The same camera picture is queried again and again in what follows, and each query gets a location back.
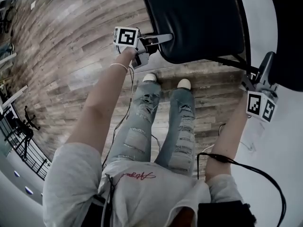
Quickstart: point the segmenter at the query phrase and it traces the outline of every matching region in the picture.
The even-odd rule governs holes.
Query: black railing
[[[12,149],[19,155],[19,157],[24,161],[24,163],[32,169],[42,180],[45,179],[48,172],[49,166],[47,164],[47,159],[45,156],[42,156],[37,152],[32,143],[35,144],[32,140],[29,141],[27,146],[26,159],[23,159],[25,150],[25,135],[23,133],[18,133],[14,130],[10,123],[8,122],[6,115],[10,112],[7,110],[3,113],[3,118],[0,121],[0,130],[4,135],[7,142],[10,144]]]

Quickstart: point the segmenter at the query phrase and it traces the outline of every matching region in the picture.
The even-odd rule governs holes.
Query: light blue jeans
[[[152,123],[155,119],[161,87],[145,81],[138,88],[130,115],[120,129],[108,155],[115,160],[150,162]],[[155,163],[172,172],[191,176],[195,158],[195,102],[185,88],[173,91],[170,99],[169,131]]]

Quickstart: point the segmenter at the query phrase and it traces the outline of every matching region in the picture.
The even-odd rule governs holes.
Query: white bracelet
[[[113,63],[113,64],[111,64],[110,66],[112,66],[112,65],[123,66],[123,67],[125,68],[125,70],[126,70],[126,73],[128,72],[128,69],[127,69],[127,67],[126,67],[125,65],[122,65],[122,64],[120,64],[120,63]]]

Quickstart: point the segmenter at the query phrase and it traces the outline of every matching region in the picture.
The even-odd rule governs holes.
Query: wooden floor
[[[12,42],[18,55],[14,66],[2,76],[13,76],[13,92],[28,85],[15,106],[21,116],[25,105],[36,115],[41,129],[34,130],[34,139],[52,159],[73,129],[102,70],[117,56],[112,45],[114,27],[138,27],[142,33],[152,32],[152,27],[143,0],[36,0],[35,8],[30,10],[33,1],[16,1],[18,21]],[[157,74],[164,91],[152,129],[160,144],[168,131],[169,94],[180,79],[188,78],[196,99],[196,151],[212,145],[219,126],[227,121],[241,97],[241,71],[211,61],[173,65],[157,53],[148,66],[135,71],[134,89],[151,71]],[[130,89],[127,76],[104,154],[110,147],[113,129],[127,110]],[[158,152],[153,139],[152,160]],[[203,170],[205,158],[200,165]]]

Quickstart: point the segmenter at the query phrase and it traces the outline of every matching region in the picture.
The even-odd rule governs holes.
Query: shoe
[[[157,81],[157,77],[153,73],[148,73],[144,78],[143,81]]]
[[[182,79],[179,84],[178,84],[178,88],[187,88],[188,90],[191,89],[191,84],[190,81],[188,79]]]

